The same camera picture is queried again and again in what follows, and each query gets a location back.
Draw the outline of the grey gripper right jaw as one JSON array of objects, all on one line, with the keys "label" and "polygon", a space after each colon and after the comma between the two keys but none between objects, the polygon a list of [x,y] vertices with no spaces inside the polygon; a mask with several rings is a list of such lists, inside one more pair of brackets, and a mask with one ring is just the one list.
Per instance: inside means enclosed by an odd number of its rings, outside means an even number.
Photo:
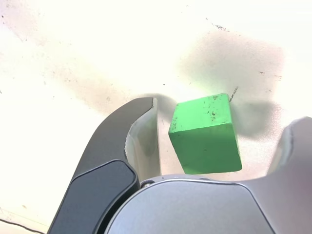
[{"label": "grey gripper right jaw", "polygon": [[312,120],[287,126],[268,174],[245,181],[175,178],[131,196],[107,234],[309,234]]}]

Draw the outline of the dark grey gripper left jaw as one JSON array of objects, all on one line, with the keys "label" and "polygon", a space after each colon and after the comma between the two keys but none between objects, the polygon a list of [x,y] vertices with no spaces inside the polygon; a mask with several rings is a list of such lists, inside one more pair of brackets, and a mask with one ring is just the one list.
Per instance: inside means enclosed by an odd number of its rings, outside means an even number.
[{"label": "dark grey gripper left jaw", "polygon": [[157,100],[133,99],[93,133],[48,232],[104,233],[141,182],[160,174]]}]

